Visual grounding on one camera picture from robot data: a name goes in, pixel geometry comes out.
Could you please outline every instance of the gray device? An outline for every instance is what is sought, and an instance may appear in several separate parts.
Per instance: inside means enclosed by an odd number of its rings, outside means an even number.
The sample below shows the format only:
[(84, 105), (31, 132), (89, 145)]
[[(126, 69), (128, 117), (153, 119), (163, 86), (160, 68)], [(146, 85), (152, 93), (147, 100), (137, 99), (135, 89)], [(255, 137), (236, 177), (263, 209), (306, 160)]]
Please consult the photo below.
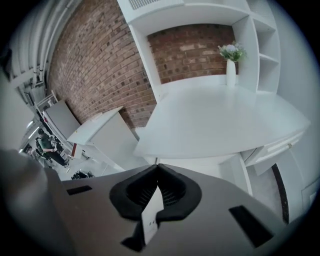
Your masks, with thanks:
[[(15, 150), (0, 151), (0, 162), (0, 182), (9, 213), (22, 230), (57, 255), (268, 255), (288, 235), (283, 221), (249, 194), (225, 180), (192, 170), (147, 165), (101, 177), (60, 181), (55, 170), (42, 168)], [(180, 220), (161, 221), (151, 241), (137, 251), (123, 241), (133, 236), (139, 221), (124, 216), (110, 192), (121, 184), (139, 183), (150, 170), (159, 168), (170, 170), (178, 182), (196, 184), (200, 199)], [(162, 183), (171, 180), (166, 176)], [(128, 201), (133, 202), (129, 212), (136, 207), (134, 201)], [(183, 205), (178, 212), (184, 211)]]

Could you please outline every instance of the red brick wall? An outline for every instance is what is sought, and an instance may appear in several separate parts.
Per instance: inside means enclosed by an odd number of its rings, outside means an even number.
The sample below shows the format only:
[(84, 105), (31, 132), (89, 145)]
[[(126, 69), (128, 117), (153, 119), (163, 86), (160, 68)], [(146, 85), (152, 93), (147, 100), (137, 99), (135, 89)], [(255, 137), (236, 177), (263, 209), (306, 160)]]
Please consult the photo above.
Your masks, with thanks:
[(48, 86), (81, 123), (125, 106), (131, 128), (146, 125), (156, 100), (117, 0), (83, 0), (56, 45)]
[(234, 40), (231, 26), (216, 24), (173, 27), (148, 36), (162, 84), (225, 75), (227, 62), (220, 55), (218, 46), (231, 44)]

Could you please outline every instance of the floor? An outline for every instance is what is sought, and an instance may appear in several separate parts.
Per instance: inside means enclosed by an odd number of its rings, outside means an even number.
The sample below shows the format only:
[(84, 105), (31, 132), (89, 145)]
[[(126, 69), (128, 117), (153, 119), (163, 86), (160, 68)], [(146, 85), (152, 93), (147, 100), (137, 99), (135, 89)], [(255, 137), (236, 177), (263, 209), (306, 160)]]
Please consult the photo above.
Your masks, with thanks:
[(253, 166), (247, 167), (253, 197), (271, 209), (280, 219), (283, 218), (281, 198), (272, 169), (257, 176)]
[(77, 172), (82, 171), (84, 173), (91, 172), (95, 177), (110, 175), (118, 173), (116, 169), (107, 165), (105, 162), (99, 162), (97, 160), (89, 158), (88, 160), (69, 158), (69, 166), (64, 168), (53, 161), (54, 166), (52, 167), (57, 171), (61, 181), (71, 180), (71, 177)]

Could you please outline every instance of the white table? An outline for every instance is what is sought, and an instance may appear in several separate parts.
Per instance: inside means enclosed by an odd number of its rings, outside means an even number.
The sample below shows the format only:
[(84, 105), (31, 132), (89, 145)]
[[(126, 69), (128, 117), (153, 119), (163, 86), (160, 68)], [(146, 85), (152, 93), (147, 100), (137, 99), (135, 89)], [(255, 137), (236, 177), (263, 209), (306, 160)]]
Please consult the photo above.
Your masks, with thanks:
[(170, 159), (230, 155), (277, 142), (309, 125), (276, 94), (195, 84), (169, 93), (156, 106), (134, 153)]
[(142, 157), (133, 155), (138, 141), (119, 114), (122, 108), (95, 115), (67, 140), (81, 146), (89, 157), (119, 171), (147, 165)]
[(273, 93), (175, 86), (155, 107), (134, 154), (226, 180), (252, 195), (246, 166), (263, 161), (257, 175), (265, 172), (309, 125)]

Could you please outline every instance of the white countertop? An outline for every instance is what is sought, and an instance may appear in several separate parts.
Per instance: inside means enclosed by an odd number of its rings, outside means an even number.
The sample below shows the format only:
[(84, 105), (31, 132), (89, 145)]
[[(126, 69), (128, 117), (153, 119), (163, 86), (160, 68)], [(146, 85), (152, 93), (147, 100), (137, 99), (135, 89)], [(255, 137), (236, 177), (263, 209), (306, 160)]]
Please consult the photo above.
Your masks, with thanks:
[(158, 158), (229, 155), (276, 142), (310, 122), (272, 93), (236, 85), (181, 88), (154, 109), (134, 151)]
[(86, 145), (88, 141), (107, 123), (123, 106), (114, 108), (105, 113), (98, 113), (85, 121), (67, 140), (72, 143)]

